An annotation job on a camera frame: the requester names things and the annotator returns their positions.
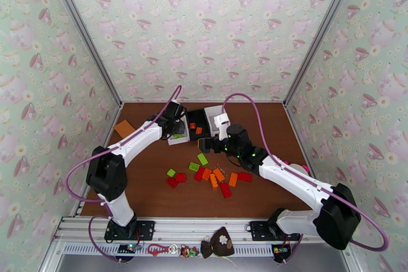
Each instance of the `wooden table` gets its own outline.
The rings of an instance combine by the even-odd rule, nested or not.
[[[200,109],[216,103],[184,103],[188,110]],[[160,111],[160,103],[127,103],[118,122],[128,120],[137,129],[146,119]],[[305,160],[281,104],[258,104],[267,143],[273,154],[290,163],[305,164]],[[247,129],[254,145],[262,146],[261,134],[255,111],[247,103],[231,103],[226,111],[232,123]],[[110,144],[120,140],[114,132]],[[194,180],[194,172],[188,169],[190,162],[199,163],[197,142],[169,146],[157,141],[142,151],[127,167],[126,196],[137,216],[144,217],[269,217],[277,208],[304,210],[309,207],[280,186],[258,176],[251,183],[238,181],[231,188],[232,196],[224,199],[221,190],[212,189],[209,181]],[[233,166],[224,154],[206,155],[208,168],[217,165],[226,172],[244,171]],[[187,174],[187,181],[175,189],[166,183],[166,172],[173,168]],[[93,190],[88,198],[97,198]],[[106,215],[99,204],[86,203],[82,215]]]

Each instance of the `wallpaper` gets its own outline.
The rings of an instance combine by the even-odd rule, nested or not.
[[[115,105],[59,0],[1,0],[0,271],[38,270]]]
[[[331,0],[75,0],[123,101],[281,101]]]
[[[344,183],[387,232],[363,271],[408,271],[408,2],[345,0],[290,103],[313,170]],[[380,246],[362,220],[354,236]]]

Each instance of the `teapot pattern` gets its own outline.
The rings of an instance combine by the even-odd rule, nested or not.
[[[189,101],[222,100],[229,85],[256,100],[280,101],[331,0],[74,1],[124,101],[166,97],[172,81],[197,88]],[[262,78],[248,84],[258,70]],[[213,80],[201,84],[199,72]],[[158,80],[146,79],[156,74]],[[271,93],[257,92],[271,86]]]
[[[99,1],[108,12],[110,0]],[[106,36],[114,33],[104,30]],[[122,62],[110,54],[118,69],[132,65],[132,58]],[[116,104],[104,89],[61,0],[2,0],[1,271],[40,267],[56,225],[75,204],[64,177],[88,155],[84,146],[103,142],[114,115]],[[79,192],[83,176],[73,176],[71,183]]]
[[[288,103],[317,177],[348,186],[390,238],[380,255],[353,249],[364,271],[408,270],[406,1],[345,0]],[[357,232],[380,243],[363,219]]]

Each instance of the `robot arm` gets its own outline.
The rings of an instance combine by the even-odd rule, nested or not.
[[[268,220],[269,230],[275,237],[282,233],[319,235],[334,248],[346,248],[361,217],[320,191],[324,187],[355,205],[351,191],[346,186],[338,184],[334,187],[323,183],[285,165],[277,157],[272,159],[265,149],[252,145],[247,131],[241,125],[230,126],[226,113],[216,116],[214,122],[220,134],[199,141],[203,153],[214,150],[215,153],[224,152],[233,156],[245,170],[271,180],[310,206],[309,211],[276,210]]]
[[[86,182],[104,201],[103,204],[109,207],[112,221],[118,227],[117,231],[124,230],[124,237],[129,238],[133,235],[136,222],[136,216],[130,208],[125,194],[128,183],[126,168],[142,150],[153,142],[179,132],[183,133],[184,123],[180,119],[185,110],[177,102],[170,102],[162,116],[150,127],[148,125],[156,115],[148,118],[140,128],[120,142],[108,148],[99,146],[92,153],[96,155],[118,147],[116,150],[90,162]]]

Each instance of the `green lego brick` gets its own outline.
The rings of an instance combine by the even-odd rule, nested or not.
[[[170,170],[167,171],[167,175],[169,175],[170,177],[174,177],[175,175],[175,170],[173,170],[172,168]]]
[[[197,158],[200,160],[202,165],[206,165],[208,163],[207,158],[204,156],[204,154],[197,155]]]
[[[198,172],[200,165],[194,162],[190,162],[190,165],[188,166],[188,168],[194,172]]]

